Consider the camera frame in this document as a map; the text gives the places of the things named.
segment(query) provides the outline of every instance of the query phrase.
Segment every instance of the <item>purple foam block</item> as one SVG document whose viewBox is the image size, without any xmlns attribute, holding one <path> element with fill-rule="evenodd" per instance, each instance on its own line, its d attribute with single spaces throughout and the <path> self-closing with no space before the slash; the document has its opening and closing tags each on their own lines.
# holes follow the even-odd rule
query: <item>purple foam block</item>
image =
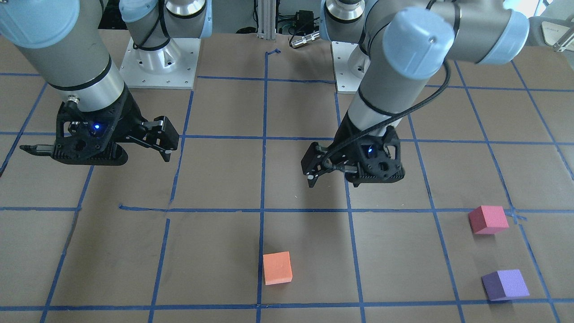
<svg viewBox="0 0 574 323">
<path fill-rule="evenodd" d="M 508 301 L 530 296 L 520 270 L 499 270 L 482 277 L 488 299 Z"/>
</svg>

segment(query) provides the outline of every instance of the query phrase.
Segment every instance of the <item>orange foam block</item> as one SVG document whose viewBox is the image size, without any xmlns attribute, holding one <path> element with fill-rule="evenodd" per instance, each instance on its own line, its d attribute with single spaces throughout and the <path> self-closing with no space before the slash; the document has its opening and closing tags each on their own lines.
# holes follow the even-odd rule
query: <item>orange foam block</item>
<svg viewBox="0 0 574 323">
<path fill-rule="evenodd" d="M 293 280 L 289 251 L 263 255 L 265 285 L 288 283 Z"/>
<path fill-rule="evenodd" d="M 479 206 L 468 214 L 468 218 L 476 234 L 495 234 L 508 229 L 508 221 L 501 206 Z"/>
</svg>

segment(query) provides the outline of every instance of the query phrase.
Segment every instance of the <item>light blue joint cover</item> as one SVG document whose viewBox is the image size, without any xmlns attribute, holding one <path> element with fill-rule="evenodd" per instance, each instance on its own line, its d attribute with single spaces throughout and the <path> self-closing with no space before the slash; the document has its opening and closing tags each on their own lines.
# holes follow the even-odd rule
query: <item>light blue joint cover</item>
<svg viewBox="0 0 574 323">
<path fill-rule="evenodd" d="M 321 35 L 321 39 L 331 41 L 329 38 L 329 33 L 327 32 L 327 23 L 325 22 L 325 1 L 321 0 L 321 11 L 319 14 L 319 34 Z"/>
<path fill-rule="evenodd" d="M 512 10 L 506 29 L 490 52 L 477 64 L 502 65 L 510 62 L 520 51 L 530 32 L 528 18 Z"/>
<path fill-rule="evenodd" d="M 45 48 L 64 39 L 76 25 L 80 0 L 10 1 L 0 4 L 0 32 L 24 48 Z"/>
<path fill-rule="evenodd" d="M 214 19 L 213 19 L 213 9 L 211 6 L 211 0 L 207 0 L 205 4 L 207 6 L 205 12 L 205 22 L 203 23 L 203 30 L 199 38 L 209 38 L 214 30 Z"/>
<path fill-rule="evenodd" d="M 443 64 L 455 40 L 452 26 L 420 7 L 399 11 L 383 34 L 383 52 L 393 69 L 406 78 L 428 79 Z"/>
<path fill-rule="evenodd" d="M 136 22 L 144 18 L 157 5 L 157 0 L 120 0 L 119 11 L 124 22 Z"/>
</svg>

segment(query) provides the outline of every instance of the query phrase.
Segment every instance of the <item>blue tape grid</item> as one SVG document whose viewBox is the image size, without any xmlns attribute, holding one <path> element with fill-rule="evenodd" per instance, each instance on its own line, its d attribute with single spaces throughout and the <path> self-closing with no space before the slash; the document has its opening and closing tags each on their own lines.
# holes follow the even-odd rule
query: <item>blue tape grid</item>
<svg viewBox="0 0 574 323">
<path fill-rule="evenodd" d="M 490 302 L 490 301 L 486 301 L 486 300 L 470 300 L 470 301 L 465 301 L 465 300 L 460 300 L 457 296 L 457 291 L 456 291 L 456 283 L 454 281 L 453 278 L 453 273 L 452 273 L 452 268 L 450 266 L 449 263 L 449 259 L 448 259 L 448 253 L 446 250 L 446 246 L 445 246 L 445 242 L 444 242 L 444 237 L 442 236 L 442 230 L 440 228 L 440 223 L 439 223 L 439 219 L 437 217 L 437 213 L 438 212 L 469 212 L 470 209 L 437 209 L 434 207 L 434 203 L 432 202 L 432 195 L 430 192 L 430 187 L 428 185 L 428 180 L 426 178 L 426 172 L 425 172 L 425 168 L 424 168 L 424 162 L 422 160 L 422 156 L 420 154 L 420 149 L 418 147 L 419 143 L 467 143 L 467 144 L 487 144 L 489 147 L 489 150 L 491 152 L 492 158 L 493 158 L 493 162 L 495 163 L 495 166 L 497 168 L 497 172 L 499 174 L 499 177 L 501 179 L 501 182 L 503 183 L 504 189 L 505 189 L 505 193 L 507 194 L 507 199 L 509 200 L 509 204 L 510 204 L 510 210 L 505 210 L 506 214 L 508 216 L 512 216 L 515 220 L 515 223 L 517 223 L 516 219 L 520 219 L 520 220 L 524 220 L 526 221 L 527 219 L 523 216 L 519 216 L 516 214 L 516 212 L 520 212 L 520 213 L 556 213 L 556 214 L 573 214 L 574 210 L 544 210 L 544 209 L 516 209 L 514 208 L 514 206 L 511 204 L 511 200 L 510 200 L 510 196 L 508 194 L 508 190 L 506 188 L 506 185 L 504 184 L 504 178 L 502 176 L 502 172 L 500 171 L 500 168 L 498 166 L 498 162 L 496 160 L 496 157 L 494 156 L 494 152 L 491 149 L 491 144 L 517 144 L 517 145 L 554 145 L 557 149 L 557 151 L 560 154 L 560 157 L 562 158 L 562 161 L 564 163 L 564 165 L 566 166 L 568 172 L 570 173 L 571 177 L 574 179 L 574 175 L 572 174 L 572 169 L 570 167 L 570 165 L 568 164 L 568 162 L 566 161 L 560 146 L 561 145 L 574 145 L 574 143 L 562 143 L 562 142 L 557 142 L 554 138 L 554 136 L 552 135 L 552 132 L 550 131 L 550 128 L 548 127 L 548 124 L 546 123 L 546 121 L 544 120 L 544 117 L 542 116 L 542 113 L 540 112 L 533 96 L 532 96 L 532 92 L 574 92 L 574 90 L 558 90 L 558 89 L 530 89 L 527 87 L 524 79 L 522 78 L 517 66 L 514 64 L 514 62 L 512 62 L 514 69 L 516 70 L 524 88 L 497 88 L 497 87 L 475 87 L 475 86 L 467 86 L 464 78 L 462 76 L 461 70 L 458 67 L 458 65 L 455 62 L 457 71 L 461 77 L 461 80 L 463 82 L 463 86 L 449 86 L 450 88 L 456 88 L 456 89 L 465 89 L 465 91 L 467 92 L 468 98 L 471 102 L 471 105 L 473 107 L 473 110 L 475 112 L 475 115 L 477 117 L 477 121 L 479 122 L 479 125 L 481 127 L 481 130 L 483 131 L 484 134 L 484 141 L 482 140 L 428 140 L 428 139 L 417 139 L 416 135 L 414 133 L 414 126 L 412 124 L 412 121 L 410 119 L 409 116 L 409 122 L 410 122 L 410 126 L 411 126 L 411 130 L 413 132 L 413 139 L 403 139 L 403 141 L 406 142 L 414 142 L 416 147 L 417 147 L 417 153 L 419 155 L 419 159 L 420 159 L 420 164 L 421 164 L 421 168 L 423 169 L 423 174 L 425 177 L 425 184 L 427 185 L 427 191 L 429 194 L 429 201 L 431 201 L 431 208 L 430 209 L 401 209 L 401 210 L 393 210 L 393 209 L 353 209 L 351 207 L 351 201 L 350 201 L 350 195 L 349 195 L 349 189 L 348 189 L 348 183 L 346 183 L 346 195 L 347 195 L 347 208 L 346 209 L 266 209 L 265 205 L 264 205 L 264 192 L 265 192 L 265 142 L 266 140 L 332 140 L 332 138 L 313 138 L 313 137 L 267 137 L 266 136 L 266 109 L 267 109 L 267 85 L 268 82 L 295 82 L 295 83 L 326 83 L 326 84 L 334 84 L 334 81 L 331 80 L 290 80 L 290 79 L 270 79 L 267 77 L 267 73 L 268 73 L 268 56 L 273 54 L 273 53 L 279 53 L 280 51 L 278 49 L 276 49 L 273 52 L 270 53 L 266 53 L 265 56 L 265 78 L 227 78 L 227 77 L 219 77 L 219 76 L 198 76 L 199 78 L 206 78 L 206 79 L 232 79 L 232 80 L 259 80 L 259 81 L 263 81 L 265 82 L 265 99 L 264 99 L 264 133 L 262 137 L 258 137 L 258 136 L 202 136 L 202 135 L 191 135 L 191 134 L 187 134 L 187 127 L 188 127 L 188 122 L 189 122 L 189 115 L 191 112 L 191 106 L 192 106 L 192 100 L 193 100 L 193 92 L 191 92 L 190 94 L 190 99 L 189 99 L 189 105 L 188 105 L 188 111 L 187 111 L 187 115 L 186 115 L 186 119 L 185 119 L 185 126 L 184 126 L 184 134 L 181 136 L 182 137 L 182 143 L 181 143 L 181 156 L 183 155 L 183 149 L 184 149 L 184 143 L 185 143 L 185 139 L 186 138 L 199 138 L 199 139 L 256 139 L 256 140 L 263 140 L 263 160 L 262 160 L 262 198 L 261 198 L 261 208 L 260 209 L 170 209 L 169 207 L 167 209 L 147 209 L 147 208 L 142 208 L 142 207 L 128 207 L 128 206 L 120 206 L 120 209 L 123 210 L 131 210 L 131 211 L 143 211 L 143 210 L 154 210 L 154 211 L 158 211 L 158 212 L 259 212 L 261 215 L 261 219 L 260 219 L 260 237 L 259 237 L 259 253 L 260 253 L 260 259 L 259 259 L 259 265 L 258 265 L 258 299 L 257 299 L 257 303 L 256 304 L 226 304 L 226 305 L 156 305 L 155 304 L 155 300 L 157 300 L 157 292 L 159 289 L 159 281 L 160 281 L 160 277 L 161 277 L 161 269 L 162 269 L 162 265 L 163 265 L 163 258 L 165 255 L 165 246 L 166 246 L 166 242 L 167 242 L 167 236 L 168 236 L 168 232 L 169 232 L 169 219 L 167 219 L 166 221 L 166 228 L 165 228 L 165 234 L 164 234 L 164 240 L 163 240 L 163 244 L 162 244 L 162 250 L 161 250 L 161 254 L 160 254 L 160 261 L 158 264 L 158 272 L 157 272 L 157 276 L 156 276 L 156 284 L 154 285 L 154 294 L 153 294 L 153 299 L 152 299 L 152 304 L 151 305 L 138 305 L 138 306 L 111 306 L 111 305 L 102 305 L 102 306 L 90 306 L 90 305 L 86 305 L 86 306 L 51 306 L 51 300 L 53 297 L 53 293 L 55 291 L 56 285 L 57 285 L 57 281 L 61 272 L 61 268 L 63 266 L 63 262 L 65 259 L 65 254 L 67 251 L 67 247 L 70 241 L 70 238 L 73 234 L 73 229 L 75 227 L 76 221 L 77 221 L 77 216 L 78 216 L 78 212 L 82 207 L 82 201 L 85 197 L 86 194 L 86 189 L 88 187 L 88 184 L 90 182 L 90 178 L 91 175 L 93 173 L 94 167 L 90 167 L 90 170 L 88 172 L 86 181 L 84 183 L 84 188 L 82 191 L 82 194 L 80 196 L 80 201 L 77 205 L 77 207 L 18 207 L 18 206 L 0 206 L 0 210 L 16 210 L 16 211 L 26 211 L 26 210 L 39 210 L 39 211 L 59 211 L 59 212 L 74 212 L 74 218 L 72 221 L 72 228 L 69 231 L 69 235 L 67 238 L 67 241 L 65 243 L 63 252 L 60 256 L 60 261 L 59 261 L 59 265 L 56 269 L 56 273 L 55 273 L 55 277 L 51 286 L 51 290 L 48 294 L 48 298 L 46 299 L 46 304 L 44 306 L 0 306 L 0 311 L 42 311 L 42 317 L 40 322 L 44 322 L 45 321 L 45 317 L 48 311 L 62 311 L 62 310 L 149 310 L 150 311 L 150 316 L 149 316 L 149 322 L 153 321 L 153 313 L 155 310 L 176 310 L 176 309 L 256 309 L 257 310 L 257 322 L 260 322 L 261 320 L 261 309 L 262 308 L 319 308 L 319 307 L 358 307 L 361 310 L 361 319 L 362 322 L 365 322 L 365 317 L 364 317 L 364 308 L 366 307 L 385 307 L 385 306 L 444 306 L 444 305 L 456 305 L 459 309 L 459 314 L 461 316 L 461 321 L 464 322 L 464 315 L 461 311 L 461 305 L 480 305 L 480 304 L 491 304 L 491 303 L 497 303 L 497 302 Z M 25 73 L 0 73 L 0 76 L 39 76 L 38 74 L 25 74 Z M 55 133 L 49 133 L 49 132 L 25 132 L 24 129 L 26 128 L 33 112 L 36 109 L 36 106 L 41 98 L 41 96 L 43 95 L 43 92 L 46 88 L 47 84 L 44 84 L 44 87 L 42 88 L 40 94 L 38 95 L 34 106 L 32 107 L 28 117 L 26 118 L 22 128 L 20 129 L 19 132 L 0 132 L 0 135 L 16 135 L 17 138 L 8 154 L 8 156 L 6 157 L 1 170 L 4 170 L 6 168 L 6 165 L 10 159 L 10 156 L 12 155 L 12 153 L 15 150 L 16 144 L 18 143 L 19 139 L 21 136 L 54 136 Z M 428 85 L 427 87 L 438 87 L 438 86 L 434 86 L 434 85 Z M 470 92 L 468 91 L 469 89 L 476 89 L 476 90 L 504 90 L 504 91 L 526 91 L 529 94 L 529 97 L 533 103 L 534 108 L 536 109 L 543 125 L 546 128 L 546 131 L 548 132 L 548 134 L 551 137 L 551 141 L 552 142 L 535 142 L 535 141 L 490 141 L 486 135 L 486 132 L 484 131 L 484 128 L 482 127 L 482 123 L 480 121 L 480 117 L 478 115 L 478 112 L 476 111 L 476 108 L 474 106 L 474 103 L 472 101 L 472 96 L 470 95 Z M 336 107 L 337 107 L 337 117 L 338 117 L 338 122 L 340 123 L 340 111 L 339 111 L 339 104 L 338 104 L 338 97 L 335 94 L 335 103 L 336 103 Z M 171 195 L 171 200 L 173 200 L 174 198 L 174 194 L 175 194 L 175 189 L 177 186 L 177 176 L 179 174 L 179 169 L 181 166 L 181 156 L 180 156 L 180 160 L 179 160 L 179 165 L 178 165 L 178 169 L 176 172 L 176 176 L 174 177 L 174 184 L 173 184 L 173 189 L 172 189 L 172 195 Z M 355 270 L 356 270 L 356 279 L 357 279 L 357 287 L 358 287 L 358 293 L 359 293 L 359 302 L 355 303 L 355 302 L 350 302 L 350 303 L 306 303 L 306 304 L 301 304 L 301 303 L 282 303 L 282 304 L 272 304 L 272 305 L 263 305 L 261 304 L 261 284 L 262 284 L 262 252 L 263 252 L 263 244 L 262 244 L 262 239 L 263 239 L 263 214 L 264 212 L 347 212 L 349 214 L 349 222 L 350 222 L 350 230 L 351 230 L 351 238 L 352 238 L 352 244 L 353 244 L 353 254 L 354 254 L 354 262 L 355 262 Z M 433 213 L 434 217 L 435 217 L 435 223 L 437 225 L 437 230 L 439 231 L 439 236 L 441 238 L 441 244 L 443 246 L 443 251 L 445 254 L 445 260 L 447 262 L 447 267 L 449 268 L 449 274 L 451 276 L 451 282 L 453 284 L 453 291 L 455 292 L 455 301 L 428 301 L 428 302 L 363 302 L 362 299 L 362 287 L 361 287 L 361 283 L 360 283 L 360 273 L 359 273 L 359 267 L 358 267 L 358 259 L 356 256 L 356 246 L 354 245 L 355 239 L 354 239 L 354 228 L 353 228 L 353 221 L 352 221 L 352 213 L 360 213 L 360 212 L 381 212 L 381 213 L 385 213 L 385 212 L 394 212 L 394 213 L 406 213 L 406 212 L 420 212 L 420 213 Z M 528 241 L 528 237 L 526 236 L 524 227 L 522 226 L 522 224 L 518 224 L 519 228 L 521 230 L 523 239 L 525 241 L 526 247 L 530 253 L 530 257 L 533 261 L 533 264 L 537 270 L 538 273 L 538 277 L 541 281 L 541 284 L 543 286 L 543 289 L 545 291 L 546 294 L 546 298 L 543 299 L 519 299 L 519 300 L 515 300 L 512 301 L 513 303 L 549 303 L 554 317 L 556 319 L 557 322 L 560 322 L 560 319 L 557 315 L 556 309 L 554 307 L 555 303 L 574 303 L 574 298 L 551 298 L 548 288 L 546 286 L 546 283 L 544 281 L 544 277 L 542 276 L 542 273 L 540 271 L 540 267 L 538 266 L 538 263 L 536 261 L 536 258 L 534 256 L 534 253 L 532 251 L 532 248 L 530 246 L 530 243 Z"/>
<path fill-rule="evenodd" d="M 414 131 L 413 120 L 411 119 L 410 115 L 408 115 L 408 118 L 409 118 L 410 131 L 413 134 L 414 146 L 417 150 L 418 162 L 420 163 L 421 169 L 422 169 L 422 177 L 424 178 L 424 181 L 425 181 L 426 193 L 428 194 L 429 203 L 430 203 L 431 208 L 435 209 L 435 202 L 432 198 L 431 186 L 429 185 L 429 180 L 428 180 L 428 177 L 426 175 L 426 168 L 425 168 L 424 161 L 422 159 L 421 149 L 418 145 L 417 135 L 416 135 L 416 132 Z M 451 260 L 448 257 L 447 243 L 444 240 L 443 229 L 440 226 L 439 215 L 437 214 L 436 211 L 433 211 L 433 217 L 435 218 L 435 225 L 436 225 L 436 230 L 439 234 L 440 244 L 443 248 L 443 255 L 444 255 L 444 260 L 446 261 L 446 264 L 447 264 L 448 275 L 451 279 L 452 291 L 453 291 L 454 296 L 455 296 L 456 307 L 459 311 L 460 322 L 466 323 L 466 320 L 464 319 L 463 308 L 462 308 L 462 305 L 460 303 L 459 291 L 458 291 L 458 288 L 456 287 L 455 275 L 452 271 Z"/>
<path fill-rule="evenodd" d="M 455 61 L 455 67 L 456 67 L 457 72 L 459 73 L 460 80 L 463 83 L 463 87 L 464 87 L 464 90 L 467 94 L 468 100 L 470 101 L 470 105 L 472 106 L 472 111 L 474 111 L 474 115 L 476 116 L 476 120 L 478 121 L 480 131 L 482 131 L 482 135 L 484 136 L 484 140 L 486 141 L 486 145 L 488 146 L 488 151 L 490 152 L 490 155 L 492 156 L 492 161 L 494 162 L 494 166 L 497 169 L 498 178 L 501 180 L 502 187 L 503 187 L 504 192 L 506 194 L 506 200 L 508 201 L 508 204 L 510 206 L 510 213 L 513 216 L 514 224 L 517 224 L 518 219 L 516 219 L 516 216 L 515 216 L 516 211 L 515 211 L 514 205 L 512 203 L 512 199 L 510 198 L 510 193 L 508 192 L 508 188 L 506 187 L 506 182 L 504 180 L 504 176 L 502 176 L 502 171 L 501 171 L 500 165 L 498 164 L 496 156 L 494 156 L 494 150 L 492 149 L 492 145 L 490 144 L 490 142 L 488 140 L 488 135 L 486 134 L 486 130 L 484 129 L 484 126 L 482 125 L 482 121 L 480 120 L 478 110 L 476 109 L 474 101 L 472 100 L 472 96 L 470 95 L 470 91 L 468 90 L 466 82 L 464 81 L 463 74 L 462 74 L 460 67 L 456 61 Z"/>
<path fill-rule="evenodd" d="M 2 166 L 0 166 L 0 177 L 2 177 L 2 174 L 4 173 L 4 170 L 6 169 L 6 167 L 8 166 L 8 161 L 10 160 L 10 158 L 12 157 L 12 154 L 14 153 L 14 150 L 16 149 L 16 146 L 18 145 L 18 142 L 20 141 L 20 138 L 22 137 L 22 134 L 24 132 L 24 129 L 26 129 L 26 126 L 28 125 L 28 122 L 30 122 L 30 119 L 32 118 L 32 114 L 34 114 L 34 111 L 36 110 L 36 107 L 38 106 L 38 103 L 40 102 L 40 99 L 42 98 L 42 95 L 44 95 L 44 91 L 46 90 L 46 86 L 48 86 L 47 83 L 44 83 L 44 85 L 42 86 L 42 89 L 40 90 L 40 93 L 38 94 L 38 97 L 36 98 L 36 101 L 34 102 L 34 105 L 32 106 L 32 108 L 30 109 L 30 113 L 28 113 L 28 116 L 26 117 L 26 120 L 24 120 L 24 124 L 22 124 L 22 127 L 20 128 L 20 131 L 17 133 L 16 135 L 16 139 L 14 140 L 14 143 L 12 144 L 12 147 L 10 147 L 10 151 L 8 152 L 8 155 L 6 156 L 6 159 L 4 159 L 4 162 L 2 163 Z"/>
<path fill-rule="evenodd" d="M 341 126 L 341 109 L 339 107 L 339 96 L 335 93 L 335 108 L 337 112 L 337 124 Z M 360 281 L 360 270 L 359 270 L 359 257 L 357 255 L 357 246 L 355 240 L 355 225 L 353 223 L 353 209 L 351 206 L 351 194 L 349 192 L 349 182 L 344 180 L 345 184 L 345 196 L 347 198 L 347 214 L 349 217 L 349 230 L 351 233 L 351 250 L 353 252 L 353 264 L 355 266 L 355 279 L 357 282 L 357 294 L 359 297 L 359 311 L 361 323 L 367 322 L 367 317 L 364 313 L 364 299 L 363 299 L 363 285 Z"/>
</svg>

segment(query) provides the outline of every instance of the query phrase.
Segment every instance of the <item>foam cube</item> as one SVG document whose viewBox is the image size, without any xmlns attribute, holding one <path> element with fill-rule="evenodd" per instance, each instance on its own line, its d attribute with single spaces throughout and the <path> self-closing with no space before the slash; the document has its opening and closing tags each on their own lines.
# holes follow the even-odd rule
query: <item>foam cube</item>
<svg viewBox="0 0 574 323">
<path fill-rule="evenodd" d="M 293 280 L 289 251 L 263 255 L 265 285 L 288 283 Z"/>
<path fill-rule="evenodd" d="M 508 229 L 508 221 L 501 206 L 483 205 L 468 214 L 475 234 L 495 234 Z"/>
<path fill-rule="evenodd" d="M 530 296 L 520 270 L 499 270 L 482 276 L 482 283 L 491 301 L 508 301 Z"/>
</svg>

